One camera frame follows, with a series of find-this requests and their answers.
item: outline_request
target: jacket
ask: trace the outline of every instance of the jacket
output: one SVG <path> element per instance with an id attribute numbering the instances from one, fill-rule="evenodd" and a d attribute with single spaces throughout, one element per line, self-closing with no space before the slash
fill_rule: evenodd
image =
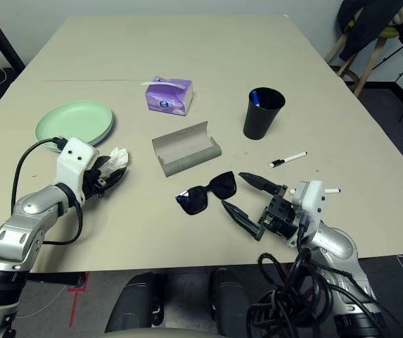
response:
<path id="1" fill-rule="evenodd" d="M 338 24 L 342 32 L 354 19 L 355 13 L 364 8 L 348 35 L 340 58 L 349 59 L 359 53 L 372 42 L 403 7 L 403 0 L 344 0 L 337 14 Z M 403 43 L 403 23 L 395 26 L 399 32 L 399 40 Z"/>

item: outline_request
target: tissue box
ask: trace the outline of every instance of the tissue box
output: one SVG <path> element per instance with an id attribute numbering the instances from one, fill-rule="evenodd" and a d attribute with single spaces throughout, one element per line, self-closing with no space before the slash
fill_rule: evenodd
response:
<path id="1" fill-rule="evenodd" d="M 187 115 L 193 98 L 192 81 L 154 77 L 148 85 L 145 97 L 148 108 L 176 115 Z"/>

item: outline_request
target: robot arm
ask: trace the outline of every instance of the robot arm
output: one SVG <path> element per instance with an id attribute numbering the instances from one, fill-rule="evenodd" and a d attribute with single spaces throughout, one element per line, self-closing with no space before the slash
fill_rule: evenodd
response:
<path id="1" fill-rule="evenodd" d="M 15 318 L 27 275 L 41 246 L 46 244 L 46 233 L 57 219 L 72 206 L 80 211 L 80 206 L 89 197 L 104 193 L 124 174 L 126 168 L 120 168 L 109 177 L 103 176 L 102 165 L 109 156 L 98 158 L 88 170 L 97 155 L 94 147 L 71 138 L 58 157 L 54 185 L 18 200 L 12 216 L 0 227 L 0 327 L 9 328 Z M 82 226 L 82 214 L 79 221 L 77 236 Z M 58 244 L 69 244 L 77 236 L 72 241 Z M 8 334 L 13 330 L 0 330 L 4 331 Z"/>
<path id="2" fill-rule="evenodd" d="M 339 229 L 333 229 L 321 221 L 326 197 L 322 181 L 301 181 L 293 191 L 292 202 L 284 199 L 287 187 L 273 184 L 250 173 L 239 174 L 257 189 L 273 195 L 257 224 L 236 206 L 223 201 L 226 211 L 236 223 L 245 228 L 259 241 L 265 230 L 276 233 L 286 240 L 286 245 L 300 250 L 301 246 L 311 250 L 320 274 L 329 284 L 351 293 L 373 313 L 380 326 L 385 326 L 380 310 L 372 302 L 374 294 L 369 281 L 357 259 L 357 247 L 350 236 Z M 339 272 L 352 275 L 353 281 Z M 341 337 L 379 337 L 378 330 L 358 307 L 339 292 L 333 292 L 334 317 Z"/>

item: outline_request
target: white marker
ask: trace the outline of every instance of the white marker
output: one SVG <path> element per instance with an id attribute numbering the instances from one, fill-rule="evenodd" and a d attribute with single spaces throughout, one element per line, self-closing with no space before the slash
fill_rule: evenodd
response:
<path id="1" fill-rule="evenodd" d="M 338 194 L 342 190 L 340 188 L 335 188 L 335 189 L 325 189 L 325 194 Z M 289 194 L 290 195 L 295 195 L 296 189 L 290 189 Z"/>
<path id="2" fill-rule="evenodd" d="M 296 155 L 293 155 L 293 156 L 290 156 L 287 158 L 283 158 L 282 160 L 275 160 L 269 164 L 269 167 L 270 167 L 270 169 L 272 169 L 285 162 L 290 162 L 290 161 L 296 160 L 297 158 L 305 157 L 306 155 L 307 155 L 307 152 L 303 151 L 302 153 L 299 153 L 299 154 L 296 154 Z"/>
<path id="3" fill-rule="evenodd" d="M 335 189 L 325 189 L 325 194 L 338 194 L 341 192 L 340 188 L 335 188 Z"/>

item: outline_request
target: black cup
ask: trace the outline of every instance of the black cup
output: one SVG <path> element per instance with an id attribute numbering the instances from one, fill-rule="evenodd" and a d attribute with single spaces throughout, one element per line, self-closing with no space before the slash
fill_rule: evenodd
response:
<path id="1" fill-rule="evenodd" d="M 252 102 L 252 92 L 256 91 L 259 98 L 259 106 Z M 277 90 L 271 88 L 256 88 L 248 95 L 248 111 L 246 113 L 243 134 L 248 139 L 261 139 L 269 129 L 271 122 L 284 107 L 286 99 Z"/>

